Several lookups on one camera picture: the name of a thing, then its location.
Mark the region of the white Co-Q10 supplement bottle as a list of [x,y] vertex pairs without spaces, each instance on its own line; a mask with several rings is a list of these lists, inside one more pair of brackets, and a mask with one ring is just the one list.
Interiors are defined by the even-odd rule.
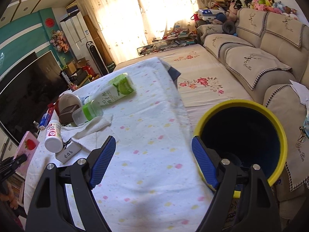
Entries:
[[63,148],[61,123],[57,117],[52,118],[46,127],[45,147],[48,151],[55,154]]

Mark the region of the small white carton box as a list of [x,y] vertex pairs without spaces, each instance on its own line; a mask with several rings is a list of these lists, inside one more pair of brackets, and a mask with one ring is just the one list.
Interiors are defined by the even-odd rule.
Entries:
[[80,144],[70,141],[63,149],[55,154],[55,158],[61,163],[68,162],[73,156],[75,156],[81,150]]

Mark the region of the dark brown plastic box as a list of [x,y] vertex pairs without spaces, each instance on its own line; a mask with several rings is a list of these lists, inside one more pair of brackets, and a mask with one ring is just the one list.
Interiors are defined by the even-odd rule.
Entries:
[[72,114],[77,109],[79,109],[79,107],[80,107],[79,105],[74,104],[74,105],[71,105],[71,106],[64,108],[59,114],[60,123],[62,125],[65,125],[65,124],[69,124],[69,123],[73,122]]

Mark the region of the yellow-rimmed black trash bin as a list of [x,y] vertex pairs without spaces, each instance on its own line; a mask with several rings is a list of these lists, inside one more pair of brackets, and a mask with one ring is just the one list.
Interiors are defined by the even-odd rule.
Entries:
[[261,166],[269,185],[279,179],[288,154],[288,141],[279,119],[266,107],[248,100],[229,100],[209,109],[194,135],[206,148],[238,166]]

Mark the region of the clear jar green band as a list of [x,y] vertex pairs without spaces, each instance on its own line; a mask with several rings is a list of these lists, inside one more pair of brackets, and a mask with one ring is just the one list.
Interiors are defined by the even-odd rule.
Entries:
[[96,100],[92,100],[72,113],[76,126],[81,126],[98,116],[103,116],[102,108]]

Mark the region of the green white drink bottle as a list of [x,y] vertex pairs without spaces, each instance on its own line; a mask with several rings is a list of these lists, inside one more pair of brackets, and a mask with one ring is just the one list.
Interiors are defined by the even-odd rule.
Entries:
[[95,100],[100,106],[107,106],[134,93],[134,91],[135,87],[129,74],[122,73],[106,84],[100,85],[93,94],[83,99],[83,104]]

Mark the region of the pink strawberry book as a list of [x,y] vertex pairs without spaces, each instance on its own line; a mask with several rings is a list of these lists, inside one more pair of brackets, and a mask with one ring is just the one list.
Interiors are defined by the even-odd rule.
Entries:
[[30,131],[27,131],[23,136],[21,142],[19,143],[18,149],[15,152],[14,158],[17,158],[22,154],[25,154],[27,156],[27,160],[23,162],[21,166],[16,170],[16,172],[24,179],[26,178],[27,170],[38,145],[38,139]]

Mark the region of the blue tissue packet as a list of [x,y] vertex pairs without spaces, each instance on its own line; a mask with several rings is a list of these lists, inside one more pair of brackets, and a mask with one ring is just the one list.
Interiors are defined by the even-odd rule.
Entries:
[[42,118],[40,120],[40,123],[39,123],[39,127],[38,127],[40,130],[43,130],[43,129],[45,129],[47,127],[47,125],[48,125],[48,123],[50,121],[50,117],[51,117],[51,115],[49,113],[45,113],[42,116]]

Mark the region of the black flat television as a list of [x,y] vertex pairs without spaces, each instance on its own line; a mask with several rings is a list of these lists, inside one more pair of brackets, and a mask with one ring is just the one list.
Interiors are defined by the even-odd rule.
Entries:
[[32,62],[22,61],[1,80],[1,128],[15,144],[36,131],[50,103],[69,87],[51,51]]

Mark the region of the white tissue napkin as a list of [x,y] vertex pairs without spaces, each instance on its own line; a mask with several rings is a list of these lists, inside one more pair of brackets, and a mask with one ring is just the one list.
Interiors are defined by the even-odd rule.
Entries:
[[100,148],[108,136],[118,138],[110,127],[112,119],[112,115],[98,116],[81,126],[63,126],[61,127],[62,140],[64,142],[72,140],[88,151]]

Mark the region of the white papers on sofa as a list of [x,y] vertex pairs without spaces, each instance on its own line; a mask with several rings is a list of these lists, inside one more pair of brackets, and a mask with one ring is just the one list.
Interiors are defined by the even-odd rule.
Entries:
[[295,81],[290,80],[291,87],[295,91],[295,93],[298,95],[300,99],[300,103],[303,105],[307,105],[308,103],[308,97],[309,97],[309,90],[306,86],[297,83]]

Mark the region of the artificial flower bouquet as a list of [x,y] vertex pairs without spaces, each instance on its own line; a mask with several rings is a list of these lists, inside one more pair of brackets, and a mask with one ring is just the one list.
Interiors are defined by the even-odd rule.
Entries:
[[58,52],[67,53],[69,51],[69,44],[66,40],[64,32],[61,30],[52,30],[50,43],[55,47]]

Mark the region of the black tower fan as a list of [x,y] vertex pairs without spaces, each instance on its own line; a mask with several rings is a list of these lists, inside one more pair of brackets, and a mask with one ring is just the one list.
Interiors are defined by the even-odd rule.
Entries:
[[86,43],[86,46],[88,48],[90,55],[92,56],[94,63],[96,64],[98,70],[100,71],[101,75],[102,76],[107,75],[108,69],[105,66],[105,63],[104,63],[101,55],[99,54],[99,51],[97,50],[96,45],[92,41],[88,41]]

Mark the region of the beige sofa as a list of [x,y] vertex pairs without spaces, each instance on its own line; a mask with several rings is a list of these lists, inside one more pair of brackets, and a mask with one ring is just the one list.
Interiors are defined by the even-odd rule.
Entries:
[[275,193],[280,216],[294,219],[308,200],[307,109],[292,87],[308,86],[308,26],[283,14],[241,9],[234,35],[224,33],[222,25],[198,30],[206,50],[281,122],[288,156]]

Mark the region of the glass tray with clutter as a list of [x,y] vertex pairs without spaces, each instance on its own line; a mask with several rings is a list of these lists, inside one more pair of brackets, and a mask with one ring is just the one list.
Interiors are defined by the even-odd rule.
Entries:
[[151,44],[137,48],[137,53],[139,56],[145,56],[197,44],[196,36],[197,34],[193,34],[193,32],[179,32],[168,35],[165,39],[154,40]]

